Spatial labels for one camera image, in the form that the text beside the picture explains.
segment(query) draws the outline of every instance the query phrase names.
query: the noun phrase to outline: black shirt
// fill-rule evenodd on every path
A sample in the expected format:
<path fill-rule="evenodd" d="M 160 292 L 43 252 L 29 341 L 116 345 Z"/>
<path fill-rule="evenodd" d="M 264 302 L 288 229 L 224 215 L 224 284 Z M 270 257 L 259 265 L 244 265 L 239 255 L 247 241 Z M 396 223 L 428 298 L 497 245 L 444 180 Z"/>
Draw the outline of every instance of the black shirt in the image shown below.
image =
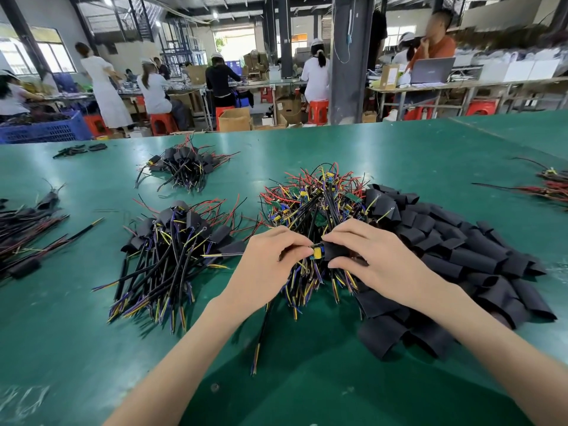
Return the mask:
<path fill-rule="evenodd" d="M 237 75 L 226 64 L 217 64 L 216 66 L 208 67 L 205 70 L 205 79 L 207 80 L 207 88 L 213 90 L 215 97 L 225 97 L 231 93 L 229 88 L 229 77 L 237 82 L 241 81 L 241 77 Z"/>
<path fill-rule="evenodd" d="M 162 64 L 158 67 L 158 73 L 160 73 L 164 79 L 170 80 L 170 69 L 166 67 L 166 64 Z"/>
<path fill-rule="evenodd" d="M 388 37 L 387 18 L 379 10 L 373 12 L 373 20 L 371 22 L 371 39 L 369 41 L 369 58 L 367 59 L 367 68 L 375 70 L 377 56 L 379 54 L 380 41 Z"/>

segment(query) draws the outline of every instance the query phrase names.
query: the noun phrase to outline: green table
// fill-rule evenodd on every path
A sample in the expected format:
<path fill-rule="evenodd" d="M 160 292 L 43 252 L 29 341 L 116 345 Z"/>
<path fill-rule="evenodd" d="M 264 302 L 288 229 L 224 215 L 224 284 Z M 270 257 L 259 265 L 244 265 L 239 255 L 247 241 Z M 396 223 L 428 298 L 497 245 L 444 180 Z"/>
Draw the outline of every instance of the green table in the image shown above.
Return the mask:
<path fill-rule="evenodd" d="M 49 386 L 26 424 L 103 422 L 180 337 L 168 329 L 143 328 L 134 320 L 107 325 L 113 289 L 90 293 L 91 287 L 112 281 L 120 272 L 119 249 L 128 239 L 121 226 L 143 212 L 132 198 L 140 193 L 149 206 L 163 209 L 176 199 L 195 203 L 219 197 L 231 203 L 240 193 L 249 198 L 242 211 L 254 216 L 259 211 L 257 196 L 270 184 L 269 178 L 283 179 L 285 171 L 296 173 L 300 167 L 333 161 L 342 172 L 354 170 L 373 182 L 415 191 L 422 200 L 473 222 L 488 220 L 516 248 L 540 257 L 550 273 L 537 285 L 559 320 L 526 323 L 520 334 L 567 362 L 568 215 L 549 202 L 470 184 L 536 184 L 537 168 L 510 160 L 515 156 L 568 167 L 560 158 L 566 152 L 556 152 L 551 136 L 566 130 L 564 113 L 466 120 L 470 125 L 443 119 L 196 135 L 196 145 L 208 143 L 218 153 L 241 153 L 211 174 L 203 193 L 195 196 L 168 187 L 159 197 L 156 188 L 162 180 L 153 177 L 133 189 L 137 164 L 179 143 L 181 137 L 116 140 L 109 142 L 108 150 L 58 160 L 52 156 L 62 148 L 60 143 L 0 146 L 0 196 L 14 205 L 33 203 L 37 194 L 44 194 L 48 186 L 42 178 L 53 185 L 67 183 L 60 193 L 61 207 L 71 217 L 45 242 L 106 218 L 74 245 L 45 260 L 38 272 L 1 288 L 0 385 Z M 217 274 L 197 288 L 192 322 L 222 291 L 230 274 Z M 357 340 L 359 310 L 346 293 L 337 306 L 331 293 L 320 290 L 298 322 L 281 306 L 267 329 L 258 375 L 251 378 L 249 371 L 261 312 L 223 348 L 183 422 L 529 424 L 458 344 L 445 362 L 402 344 L 388 361 L 380 362 Z M 0 411 L 2 420 L 6 410 Z"/>

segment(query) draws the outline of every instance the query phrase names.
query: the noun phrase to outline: gray laptop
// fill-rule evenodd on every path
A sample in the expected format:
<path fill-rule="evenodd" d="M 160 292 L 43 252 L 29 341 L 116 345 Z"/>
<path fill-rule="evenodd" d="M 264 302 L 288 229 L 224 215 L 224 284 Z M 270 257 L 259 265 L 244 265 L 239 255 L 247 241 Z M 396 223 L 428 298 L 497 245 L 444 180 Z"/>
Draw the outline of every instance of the gray laptop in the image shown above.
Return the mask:
<path fill-rule="evenodd" d="M 415 83 L 445 83 L 454 66 L 455 57 L 419 59 L 414 63 L 410 73 L 410 84 Z"/>

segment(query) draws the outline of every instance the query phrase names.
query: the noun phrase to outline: red plastic stool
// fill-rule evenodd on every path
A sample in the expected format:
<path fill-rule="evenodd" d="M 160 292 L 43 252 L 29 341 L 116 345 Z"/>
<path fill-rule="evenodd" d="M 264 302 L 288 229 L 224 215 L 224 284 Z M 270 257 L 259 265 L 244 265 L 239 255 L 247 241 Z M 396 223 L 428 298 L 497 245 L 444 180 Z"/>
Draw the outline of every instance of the red plastic stool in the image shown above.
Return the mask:
<path fill-rule="evenodd" d="M 217 131 L 219 131 L 219 116 L 223 114 L 224 111 L 227 109 L 234 109 L 234 106 L 227 106 L 227 107 L 216 107 L 215 108 L 215 117 L 217 118 Z"/>
<path fill-rule="evenodd" d="M 112 131 L 104 124 L 103 117 L 101 115 L 84 115 L 83 119 L 87 123 L 87 126 L 93 136 L 112 135 Z"/>
<path fill-rule="evenodd" d="M 308 124 L 327 124 L 327 111 L 329 107 L 329 100 L 311 101 L 308 107 Z"/>
<path fill-rule="evenodd" d="M 150 114 L 153 135 L 168 135 L 180 131 L 172 114 Z"/>
<path fill-rule="evenodd" d="M 269 87 L 260 88 L 260 102 L 272 103 L 272 90 Z"/>
<path fill-rule="evenodd" d="M 434 104 L 433 101 L 426 101 L 423 104 Z M 426 109 L 426 119 L 432 119 L 432 114 L 434 113 L 433 107 L 415 107 L 414 109 L 410 109 L 406 111 L 404 114 L 404 121 L 417 121 L 422 119 L 422 113 Z"/>
<path fill-rule="evenodd" d="M 494 115 L 497 110 L 497 100 L 473 100 L 465 116 L 470 115 Z"/>

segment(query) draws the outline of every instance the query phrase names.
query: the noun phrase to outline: shoe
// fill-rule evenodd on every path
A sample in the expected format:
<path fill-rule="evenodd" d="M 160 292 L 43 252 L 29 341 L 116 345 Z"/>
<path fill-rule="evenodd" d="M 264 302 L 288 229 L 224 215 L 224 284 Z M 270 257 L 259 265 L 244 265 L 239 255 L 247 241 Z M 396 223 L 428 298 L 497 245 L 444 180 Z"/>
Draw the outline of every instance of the shoe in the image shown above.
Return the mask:
<path fill-rule="evenodd" d="M 383 121 L 396 121 L 396 116 L 398 115 L 398 109 L 392 109 L 387 116 L 383 118 Z"/>

